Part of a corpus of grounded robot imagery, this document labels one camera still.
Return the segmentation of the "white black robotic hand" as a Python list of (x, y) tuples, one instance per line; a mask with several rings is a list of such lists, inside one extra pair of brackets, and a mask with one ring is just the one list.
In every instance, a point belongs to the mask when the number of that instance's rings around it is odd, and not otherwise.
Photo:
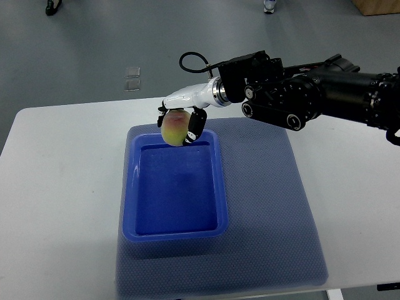
[(182, 109), (190, 114), (188, 132), (182, 146), (198, 140), (203, 133), (207, 112), (205, 108), (215, 106), (223, 108), (231, 102), (226, 96), (220, 77), (210, 79), (207, 83), (182, 88), (162, 100), (158, 107), (157, 126), (161, 128), (164, 116), (170, 110)]

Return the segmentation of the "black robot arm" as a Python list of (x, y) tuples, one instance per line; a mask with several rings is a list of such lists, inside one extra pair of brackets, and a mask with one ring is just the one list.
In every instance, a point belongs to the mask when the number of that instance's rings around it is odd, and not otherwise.
[(399, 73), (364, 74), (337, 54), (323, 62), (284, 67), (258, 51), (207, 65), (219, 71), (214, 103), (240, 103), (243, 114), (267, 124), (301, 130), (320, 115), (382, 129), (399, 145)]

